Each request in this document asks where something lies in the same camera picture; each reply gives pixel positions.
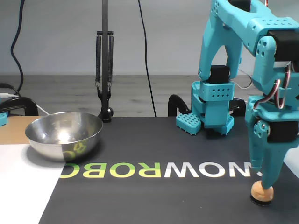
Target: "wooden surface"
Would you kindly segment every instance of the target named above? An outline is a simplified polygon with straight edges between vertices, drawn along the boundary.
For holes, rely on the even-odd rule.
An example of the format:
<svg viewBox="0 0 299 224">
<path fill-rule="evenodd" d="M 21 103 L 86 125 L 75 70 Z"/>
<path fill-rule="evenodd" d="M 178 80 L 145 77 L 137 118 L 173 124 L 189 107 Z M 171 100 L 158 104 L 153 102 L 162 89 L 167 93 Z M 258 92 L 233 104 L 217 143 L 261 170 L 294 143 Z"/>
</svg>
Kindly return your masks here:
<svg viewBox="0 0 299 224">
<path fill-rule="evenodd" d="M 8 118 L 8 124 L 0 127 L 0 145 L 29 144 L 25 128 L 39 117 L 14 116 Z"/>
<path fill-rule="evenodd" d="M 198 76 L 151 76 L 157 116 L 167 116 L 167 103 L 171 94 L 179 95 L 188 106 L 191 103 L 191 84 Z M 114 76 L 110 106 L 116 117 L 154 116 L 146 76 Z M 33 99 L 49 113 L 63 111 L 88 112 L 98 115 L 100 100 L 94 86 L 94 76 L 25 76 L 21 90 L 23 96 Z M 249 84 L 249 78 L 239 75 L 234 81 L 241 86 Z M 19 76 L 0 76 L 0 82 L 17 87 Z M 261 95 L 252 86 L 247 90 L 235 88 L 235 96 L 248 99 Z"/>
</svg>

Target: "blue object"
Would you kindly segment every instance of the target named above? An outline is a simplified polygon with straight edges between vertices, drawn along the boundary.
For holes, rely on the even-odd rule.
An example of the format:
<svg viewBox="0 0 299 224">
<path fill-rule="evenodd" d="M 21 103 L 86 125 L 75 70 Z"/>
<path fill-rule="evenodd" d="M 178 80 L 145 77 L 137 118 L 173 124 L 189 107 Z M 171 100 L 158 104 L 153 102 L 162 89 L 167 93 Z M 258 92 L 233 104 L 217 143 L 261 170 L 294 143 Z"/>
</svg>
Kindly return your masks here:
<svg viewBox="0 0 299 224">
<path fill-rule="evenodd" d="M 230 69 L 229 78 L 236 78 L 244 45 L 256 58 L 252 76 L 254 86 L 268 95 L 275 81 L 281 80 L 279 92 L 280 96 L 285 96 L 283 109 L 271 103 L 261 103 L 253 109 L 254 103 L 263 96 L 250 97 L 246 109 L 250 160 L 255 171 L 263 167 L 262 186 L 265 189 L 277 180 L 287 151 L 299 144 L 298 137 L 292 142 L 268 142 L 271 122 L 299 122 L 299 73 L 292 71 L 288 87 L 283 88 L 285 68 L 274 68 L 278 46 L 274 37 L 268 34 L 275 30 L 294 30 L 298 33 L 299 23 L 290 17 L 276 17 L 259 0 L 251 0 L 250 12 L 231 5 L 228 0 L 212 0 L 201 47 L 201 81 L 192 84 L 192 114 L 177 117 L 177 125 L 191 134 L 199 129 L 187 125 L 186 118 L 194 116 L 205 124 L 205 128 L 213 128 L 221 134 L 229 132 L 234 120 L 228 114 L 228 106 L 234 97 L 235 86 L 233 83 L 209 84 L 208 80 L 212 60 L 221 46 L 225 46 L 228 55 L 226 66 Z"/>
<path fill-rule="evenodd" d="M 177 116 L 177 126 L 191 135 L 196 135 L 200 131 L 201 121 L 193 113 L 180 114 Z"/>
<path fill-rule="evenodd" d="M 0 127 L 8 123 L 8 113 L 0 113 Z"/>
<path fill-rule="evenodd" d="M 283 110 L 281 112 L 282 116 L 278 119 L 277 108 L 274 105 L 260 104 L 257 109 L 253 109 L 254 103 L 261 98 L 260 96 L 249 98 L 245 121 L 248 128 L 252 168 L 258 172 L 263 166 L 262 185 L 264 189 L 268 189 L 278 179 L 287 151 L 291 148 L 297 148 L 299 145 L 299 138 L 293 142 L 268 143 L 267 138 L 271 131 L 268 122 L 299 121 L 299 113 L 298 111 Z M 262 114 L 265 115 L 265 113 L 268 116 L 263 116 L 262 120 L 256 124 L 256 118 L 261 117 Z"/>
</svg>

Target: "black cable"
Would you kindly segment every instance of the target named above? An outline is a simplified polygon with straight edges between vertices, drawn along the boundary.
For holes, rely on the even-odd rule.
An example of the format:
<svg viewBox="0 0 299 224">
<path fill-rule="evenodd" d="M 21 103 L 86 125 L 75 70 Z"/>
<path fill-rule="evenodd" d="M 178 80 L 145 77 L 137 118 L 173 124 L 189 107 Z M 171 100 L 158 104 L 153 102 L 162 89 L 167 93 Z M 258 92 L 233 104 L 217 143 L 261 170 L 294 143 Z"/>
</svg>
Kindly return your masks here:
<svg viewBox="0 0 299 224">
<path fill-rule="evenodd" d="M 246 74 L 249 78 L 250 78 L 250 84 L 246 87 L 244 87 L 244 89 L 249 88 L 252 85 L 252 77 L 248 74 Z"/>
<path fill-rule="evenodd" d="M 18 68 L 20 70 L 20 74 L 21 74 L 21 83 L 20 83 L 20 85 L 19 85 L 16 93 L 20 92 L 20 90 L 21 90 L 21 88 L 23 86 L 23 82 L 24 82 L 24 74 L 23 74 L 22 67 L 21 67 L 18 59 L 14 55 L 14 46 L 17 43 L 17 40 L 18 40 L 20 32 L 21 32 L 21 28 L 22 28 L 24 3 L 25 3 L 25 0 L 21 0 L 20 11 L 19 11 L 19 25 L 18 25 L 18 30 L 17 30 L 17 33 L 15 34 L 14 41 L 13 41 L 13 43 L 11 45 L 11 48 L 10 48 L 10 54 L 14 58 L 14 61 L 16 62 L 17 66 L 18 66 Z"/>
<path fill-rule="evenodd" d="M 147 39 L 146 39 L 146 31 L 145 31 L 145 26 L 144 26 L 144 21 L 143 21 L 143 15 L 142 15 L 142 10 L 141 10 L 141 4 L 140 4 L 140 0 L 138 0 L 138 4 L 139 4 L 139 10 L 140 10 L 140 16 L 141 16 L 141 21 L 142 21 L 142 25 L 143 25 L 143 31 L 144 31 L 144 41 L 145 41 L 145 68 L 146 68 L 146 74 L 148 76 L 148 81 L 149 81 L 149 91 L 150 91 L 150 96 L 151 96 L 151 102 L 153 104 L 153 109 L 154 109 L 154 113 L 155 113 L 155 117 L 157 117 L 156 114 L 156 109 L 155 109 L 155 103 L 154 103 L 154 98 L 153 98 L 153 92 L 151 90 L 151 84 L 150 84 L 150 76 L 149 76 L 149 69 L 148 69 L 148 57 L 147 57 L 147 52 L 148 52 L 148 44 L 147 44 Z"/>
</svg>

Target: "white letter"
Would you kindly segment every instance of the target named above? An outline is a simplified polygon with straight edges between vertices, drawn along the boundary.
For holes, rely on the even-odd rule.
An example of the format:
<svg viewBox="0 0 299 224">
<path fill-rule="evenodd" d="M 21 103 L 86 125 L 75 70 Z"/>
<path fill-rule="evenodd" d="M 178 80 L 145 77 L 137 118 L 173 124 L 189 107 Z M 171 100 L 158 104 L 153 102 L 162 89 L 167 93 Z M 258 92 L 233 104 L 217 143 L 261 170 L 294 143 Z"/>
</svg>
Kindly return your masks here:
<svg viewBox="0 0 299 224">
<path fill-rule="evenodd" d="M 251 168 L 251 163 L 250 162 L 245 162 L 244 163 L 244 170 L 243 171 L 235 162 L 230 162 L 228 163 L 229 166 L 229 176 L 235 177 L 235 168 L 245 177 L 250 177 L 250 170 Z"/>
<path fill-rule="evenodd" d="M 208 172 L 206 172 L 205 167 L 208 165 L 212 165 L 212 166 L 216 166 L 219 169 L 219 172 L 217 174 L 209 174 Z M 215 162 L 204 162 L 202 164 L 199 165 L 199 171 L 208 177 L 220 177 L 223 176 L 225 174 L 225 169 L 222 165 L 219 165 L 218 163 Z"/>
<path fill-rule="evenodd" d="M 177 168 L 177 166 L 174 164 L 174 162 L 169 162 L 167 164 L 167 168 L 166 168 L 166 172 L 164 177 L 170 177 L 170 173 L 171 173 L 171 168 L 174 169 L 174 171 L 176 172 L 176 174 L 178 175 L 178 177 L 185 177 L 186 175 L 186 169 L 187 167 L 189 168 L 191 174 L 193 177 L 199 177 L 198 174 L 195 172 L 195 170 L 193 169 L 193 167 L 191 166 L 191 164 L 189 162 L 183 162 L 183 166 L 182 166 L 182 171 L 180 172 L 179 169 Z"/>
</svg>

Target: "floor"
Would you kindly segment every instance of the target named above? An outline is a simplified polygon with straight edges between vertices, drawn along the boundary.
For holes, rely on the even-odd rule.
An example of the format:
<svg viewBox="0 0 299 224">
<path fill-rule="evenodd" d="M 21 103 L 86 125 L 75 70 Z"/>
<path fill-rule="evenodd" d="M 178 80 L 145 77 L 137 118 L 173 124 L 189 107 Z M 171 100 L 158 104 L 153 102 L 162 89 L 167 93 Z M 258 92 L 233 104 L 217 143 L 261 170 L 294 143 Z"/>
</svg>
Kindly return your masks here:
<svg viewBox="0 0 299 224">
<path fill-rule="evenodd" d="M 33 99 L 49 113 L 79 111 L 98 115 L 100 112 L 93 76 L 25 76 L 24 80 L 22 96 Z M 172 94 L 179 95 L 190 106 L 191 83 L 198 80 L 198 76 L 151 76 L 157 116 L 167 116 L 168 99 Z M 0 82 L 15 87 L 19 81 L 19 76 L 0 76 Z M 234 81 L 240 86 L 250 82 L 244 75 Z M 235 97 L 247 100 L 250 95 L 261 93 L 254 86 L 247 90 L 236 86 Z M 117 117 L 154 116 L 147 77 L 114 76 L 110 106 Z"/>
</svg>

